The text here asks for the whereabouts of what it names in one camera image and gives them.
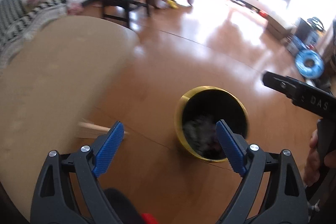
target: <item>red fabric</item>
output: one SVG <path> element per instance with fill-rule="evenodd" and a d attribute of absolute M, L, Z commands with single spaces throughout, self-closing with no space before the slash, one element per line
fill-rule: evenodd
<path fill-rule="evenodd" d="M 146 222 L 146 224 L 159 224 L 151 214 L 141 214 L 141 217 Z"/>

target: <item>inflatable ring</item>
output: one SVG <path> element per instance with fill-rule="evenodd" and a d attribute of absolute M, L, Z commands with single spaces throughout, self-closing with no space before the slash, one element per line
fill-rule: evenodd
<path fill-rule="evenodd" d="M 295 57 L 295 65 L 299 73 L 309 79 L 319 78 L 324 70 L 321 57 L 312 50 L 299 52 Z"/>

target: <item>blue gripper pad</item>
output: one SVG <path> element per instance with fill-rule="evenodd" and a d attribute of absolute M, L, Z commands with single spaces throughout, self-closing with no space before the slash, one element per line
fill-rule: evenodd
<path fill-rule="evenodd" d="M 111 130 L 112 132 L 108 132 L 109 136 L 95 157 L 95 167 L 92 172 L 96 178 L 98 178 L 101 174 L 106 173 L 124 137 L 124 125 L 121 122 L 119 122 L 114 128 L 111 128 Z"/>
<path fill-rule="evenodd" d="M 244 164 L 244 153 L 240 146 L 236 143 L 233 132 L 224 120 L 220 120 L 216 124 L 216 135 L 220 145 L 227 156 L 229 163 L 236 173 L 241 177 L 247 172 Z"/>

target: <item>beige tabletop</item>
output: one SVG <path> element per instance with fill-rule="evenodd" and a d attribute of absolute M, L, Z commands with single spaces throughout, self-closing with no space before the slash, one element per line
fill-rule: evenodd
<path fill-rule="evenodd" d="M 0 78 L 0 181 L 27 218 L 50 150 L 70 152 L 76 127 L 125 65 L 137 35 L 107 20 L 51 22 Z"/>

